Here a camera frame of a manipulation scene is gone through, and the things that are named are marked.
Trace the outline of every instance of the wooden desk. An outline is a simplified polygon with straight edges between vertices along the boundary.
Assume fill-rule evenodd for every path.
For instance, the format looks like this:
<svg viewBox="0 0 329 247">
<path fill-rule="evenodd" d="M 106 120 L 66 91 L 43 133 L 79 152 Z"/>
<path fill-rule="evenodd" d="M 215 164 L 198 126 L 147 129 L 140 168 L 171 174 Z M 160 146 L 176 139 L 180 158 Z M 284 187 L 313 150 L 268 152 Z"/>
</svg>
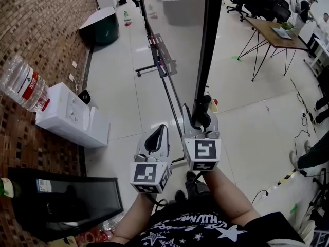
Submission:
<svg viewBox="0 0 329 247">
<path fill-rule="evenodd" d="M 253 33 L 253 35 L 251 36 L 249 42 L 247 43 L 247 45 L 245 46 L 245 48 L 242 50 L 241 54 L 238 56 L 238 60 L 247 55 L 248 53 L 256 50 L 256 60 L 255 60 L 255 66 L 254 66 L 254 70 L 253 70 L 253 76 L 252 76 L 252 80 L 254 81 L 257 73 L 259 72 L 260 68 L 262 67 L 264 60 L 268 54 L 269 49 L 272 47 L 275 48 L 275 51 L 273 52 L 271 58 L 283 51 L 286 51 L 286 62 L 285 62 L 285 70 L 284 70 L 284 74 L 287 74 L 287 71 L 291 65 L 291 62 L 293 61 L 293 58 L 295 56 L 296 50 L 308 50 L 308 48 L 306 47 L 306 45 L 300 40 L 300 38 L 296 35 L 294 35 L 293 33 L 289 35 L 291 36 L 292 40 L 290 39 L 283 39 L 281 38 L 279 35 L 277 35 L 273 30 L 272 27 L 280 27 L 281 24 L 279 23 L 275 23 L 275 22 L 271 22 L 271 21 L 265 21 L 265 20 L 259 20 L 259 19 L 252 19 L 249 17 L 246 17 L 245 20 L 251 25 L 253 26 L 253 28 L 255 29 L 255 32 Z M 257 38 L 257 45 L 255 47 L 253 47 L 252 49 L 248 50 L 246 53 L 243 54 L 244 50 L 246 49 L 246 47 L 248 46 L 248 44 L 250 43 L 252 37 L 255 35 L 255 33 L 258 33 L 258 38 Z M 262 35 L 264 37 L 264 40 L 262 42 L 259 42 L 259 35 Z M 269 44 L 269 47 L 267 49 L 267 52 L 265 54 L 265 57 L 261 63 L 261 65 L 259 66 L 256 74 L 255 74 L 255 70 L 256 70 L 256 63 L 257 63 L 257 56 L 258 56 L 258 49 L 266 44 Z M 283 48 L 282 51 L 278 52 L 275 54 L 275 52 L 277 51 L 278 48 Z M 288 49 L 294 49 L 294 55 L 289 63 L 289 66 L 287 68 L 287 50 Z"/>
</svg>

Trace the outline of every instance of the power cord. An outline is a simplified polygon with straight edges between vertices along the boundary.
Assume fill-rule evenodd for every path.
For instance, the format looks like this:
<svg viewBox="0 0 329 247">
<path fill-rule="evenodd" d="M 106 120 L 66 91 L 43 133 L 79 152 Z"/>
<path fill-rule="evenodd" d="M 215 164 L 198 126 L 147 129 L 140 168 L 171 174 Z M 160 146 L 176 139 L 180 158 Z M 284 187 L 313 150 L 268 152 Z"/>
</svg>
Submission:
<svg viewBox="0 0 329 247">
<path fill-rule="evenodd" d="M 253 198 L 251 205 L 252 205 L 252 204 L 253 204 L 253 202 L 255 201 L 255 199 L 256 199 L 256 197 L 258 196 L 258 194 L 259 194 L 260 192 L 263 192 L 263 191 L 265 192 L 265 195 L 267 195 L 267 196 L 268 196 L 268 192 L 267 192 L 265 189 L 263 189 L 263 190 L 259 191 L 259 192 L 256 194 L 256 196 Z"/>
</svg>

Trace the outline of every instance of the shoe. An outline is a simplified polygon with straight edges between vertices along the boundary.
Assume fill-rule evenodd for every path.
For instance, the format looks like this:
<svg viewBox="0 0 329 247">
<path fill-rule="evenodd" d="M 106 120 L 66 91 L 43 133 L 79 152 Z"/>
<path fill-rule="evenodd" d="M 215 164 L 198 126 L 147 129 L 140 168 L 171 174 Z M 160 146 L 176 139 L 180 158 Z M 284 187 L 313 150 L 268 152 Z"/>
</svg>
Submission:
<svg viewBox="0 0 329 247">
<path fill-rule="evenodd" d="M 305 152 L 306 152 L 306 153 L 308 153 L 308 152 L 310 151 L 311 147 L 312 147 L 312 146 L 310 146 L 309 141 L 306 141 L 306 142 L 304 143 L 304 148 L 305 148 Z"/>
<path fill-rule="evenodd" d="M 290 158 L 290 162 L 294 166 L 295 170 L 296 171 L 299 171 L 299 168 L 297 166 L 298 158 L 297 158 L 297 155 L 296 155 L 296 153 L 294 151 L 290 151 L 289 158 Z"/>
<path fill-rule="evenodd" d="M 119 6 L 122 6 L 122 5 L 124 5 L 124 4 L 126 4 L 127 3 L 127 1 L 119 1 Z"/>
<path fill-rule="evenodd" d="M 182 201 L 182 200 L 185 200 L 186 197 L 185 197 L 185 194 L 182 190 L 179 190 L 176 192 L 175 194 L 175 201 L 176 202 L 179 202 L 179 201 Z"/>
<path fill-rule="evenodd" d="M 196 174 L 194 174 L 193 171 L 187 171 L 187 173 L 186 173 L 187 181 L 193 181 L 195 177 L 196 177 Z"/>
<path fill-rule="evenodd" d="M 324 121 L 322 121 L 322 122 L 317 122 L 317 121 L 316 121 L 316 118 L 315 118 L 315 119 L 313 119 L 312 124 L 313 124 L 314 126 L 320 126 L 320 125 L 323 124 L 323 122 L 324 122 Z"/>
</svg>

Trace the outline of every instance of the brick wall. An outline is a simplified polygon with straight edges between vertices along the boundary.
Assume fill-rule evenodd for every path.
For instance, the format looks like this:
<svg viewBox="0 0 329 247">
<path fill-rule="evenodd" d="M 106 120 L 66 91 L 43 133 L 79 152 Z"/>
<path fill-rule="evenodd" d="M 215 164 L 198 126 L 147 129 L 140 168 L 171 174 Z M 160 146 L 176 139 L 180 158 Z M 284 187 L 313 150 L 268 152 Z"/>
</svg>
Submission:
<svg viewBox="0 0 329 247">
<path fill-rule="evenodd" d="M 0 69 L 15 53 L 28 61 L 48 86 L 80 84 L 88 48 L 77 29 L 96 9 L 95 0 L 0 0 Z M 74 69 L 72 61 L 78 66 Z M 77 146 L 35 125 L 35 115 L 0 94 L 0 174 L 30 167 L 79 175 Z M 0 198 L 0 246 L 45 244 L 22 231 L 10 199 Z"/>
</svg>

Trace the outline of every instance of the water bottle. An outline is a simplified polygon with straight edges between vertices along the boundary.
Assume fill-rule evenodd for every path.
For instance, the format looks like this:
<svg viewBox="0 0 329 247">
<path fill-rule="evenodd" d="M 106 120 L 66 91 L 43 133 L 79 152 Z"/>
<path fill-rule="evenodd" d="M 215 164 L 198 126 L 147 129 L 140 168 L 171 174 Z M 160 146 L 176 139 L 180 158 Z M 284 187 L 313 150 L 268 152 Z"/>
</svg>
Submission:
<svg viewBox="0 0 329 247">
<path fill-rule="evenodd" d="M 15 55 L 4 65 L 0 90 L 30 112 L 44 111 L 50 102 L 46 82 Z"/>
</svg>

